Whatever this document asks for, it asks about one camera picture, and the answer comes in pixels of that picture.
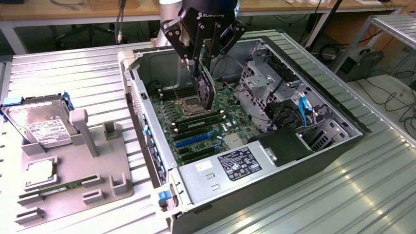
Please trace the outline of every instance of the black device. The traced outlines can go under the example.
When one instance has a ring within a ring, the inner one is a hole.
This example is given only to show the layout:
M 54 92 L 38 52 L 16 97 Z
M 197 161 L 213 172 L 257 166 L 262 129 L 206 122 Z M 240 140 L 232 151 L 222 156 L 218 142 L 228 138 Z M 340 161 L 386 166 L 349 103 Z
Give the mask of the black device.
M 245 32 L 242 23 L 234 18 L 236 4 L 237 0 L 184 0 L 178 17 L 161 23 L 176 52 L 188 60 L 190 80 L 205 110 L 213 104 L 214 88 L 209 72 L 200 68 L 200 59 L 209 68 L 210 60 L 228 53 Z M 188 35 L 189 44 L 181 41 L 182 35 Z

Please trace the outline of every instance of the warning label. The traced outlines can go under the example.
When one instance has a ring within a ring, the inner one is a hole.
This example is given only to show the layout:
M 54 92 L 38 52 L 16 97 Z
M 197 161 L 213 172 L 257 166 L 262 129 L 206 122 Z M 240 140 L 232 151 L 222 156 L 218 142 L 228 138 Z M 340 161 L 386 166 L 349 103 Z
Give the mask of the warning label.
M 69 139 L 69 133 L 61 119 L 25 125 L 40 144 L 54 143 Z
M 236 181 L 261 170 L 261 166 L 248 147 L 218 157 L 230 181 Z

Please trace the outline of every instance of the wooden table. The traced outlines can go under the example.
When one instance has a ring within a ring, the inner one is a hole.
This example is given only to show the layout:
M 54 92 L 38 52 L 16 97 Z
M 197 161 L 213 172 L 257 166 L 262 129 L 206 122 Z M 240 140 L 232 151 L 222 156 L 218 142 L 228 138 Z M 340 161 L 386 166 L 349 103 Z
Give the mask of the wooden table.
M 78 2 L 78 0 L 66 0 L 65 2 Z M 158 20 L 160 6 L 158 0 L 137 0 L 138 7 L 136 9 L 125 9 L 124 21 L 146 21 Z M 317 10 L 322 13 L 322 17 L 314 28 L 309 42 L 316 36 L 316 33 L 328 17 L 332 3 L 322 4 Z M 402 0 L 393 0 L 397 14 L 406 3 Z M 382 11 L 384 5 L 364 6 L 353 0 L 344 0 L 337 12 L 356 11 Z M 240 15 L 286 15 L 286 14 L 310 14 L 316 10 L 316 5 L 309 3 L 293 2 L 286 3 L 284 0 L 241 0 Z M 89 5 L 78 6 L 74 11 L 66 7 L 53 5 L 49 0 L 25 0 L 24 4 L 4 5 L 0 7 L 0 30 L 13 48 L 16 54 L 26 54 L 26 49 L 18 35 L 14 32 L 16 27 L 45 26 L 45 25 L 68 25 L 86 23 L 109 23 L 116 21 L 117 9 L 92 11 Z

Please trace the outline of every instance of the ram stick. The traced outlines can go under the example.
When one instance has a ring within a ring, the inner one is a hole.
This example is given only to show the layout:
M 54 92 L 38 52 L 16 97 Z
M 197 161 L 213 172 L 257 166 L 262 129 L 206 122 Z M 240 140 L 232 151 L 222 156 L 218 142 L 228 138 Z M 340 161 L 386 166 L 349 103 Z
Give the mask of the ram stick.
M 173 130 L 177 133 L 184 133 L 194 129 L 213 125 L 216 123 L 220 123 L 224 121 L 224 118 L 225 112 L 220 110 L 189 119 L 174 121 L 172 123 L 172 126 L 174 127 Z

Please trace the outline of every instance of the gray plastic slot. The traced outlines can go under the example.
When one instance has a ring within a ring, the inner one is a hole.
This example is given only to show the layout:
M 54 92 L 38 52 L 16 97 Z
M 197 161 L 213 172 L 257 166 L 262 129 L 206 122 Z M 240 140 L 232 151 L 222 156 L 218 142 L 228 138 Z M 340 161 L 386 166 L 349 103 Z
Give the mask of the gray plastic slot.
M 45 149 L 38 142 L 32 143 L 32 144 L 26 144 L 26 145 L 21 145 L 21 149 L 28 156 L 45 153 Z
M 14 223 L 22 225 L 26 222 L 42 218 L 44 211 L 38 207 L 33 207 L 28 209 L 25 212 L 16 215 Z
M 98 184 L 102 183 L 102 178 L 101 178 L 100 174 L 93 174 L 93 175 L 90 175 L 90 176 L 94 176 L 96 178 L 94 178 L 94 179 L 90 179 L 90 180 L 88 180 L 88 181 L 84 181 L 84 182 L 81 183 L 81 185 L 82 185 L 84 188 L 88 188 L 88 187 L 90 187 L 90 186 L 94 186 L 94 185 L 98 185 Z
M 121 126 L 114 121 L 106 121 L 102 123 L 104 135 L 106 140 L 113 140 L 121 135 Z
M 92 202 L 101 201 L 102 199 L 105 199 L 105 195 L 101 189 L 96 189 L 93 191 L 82 193 L 82 202 L 85 203 L 85 205 Z
M 24 206 L 24 205 L 26 205 L 26 204 L 30 204 L 30 203 L 33 203 L 33 202 L 36 202 L 36 201 L 42 201 L 44 200 L 44 198 L 38 195 L 38 194 L 34 194 L 34 195 L 32 195 L 32 196 L 28 196 L 28 197 L 24 197 L 24 198 L 21 198 L 21 199 L 18 199 L 17 200 L 17 203 L 21 205 L 21 206 Z
M 125 179 L 124 173 L 121 173 L 121 180 L 113 180 L 112 176 L 109 176 L 109 183 L 110 183 L 112 193 L 114 195 L 122 194 L 129 190 L 129 184 Z

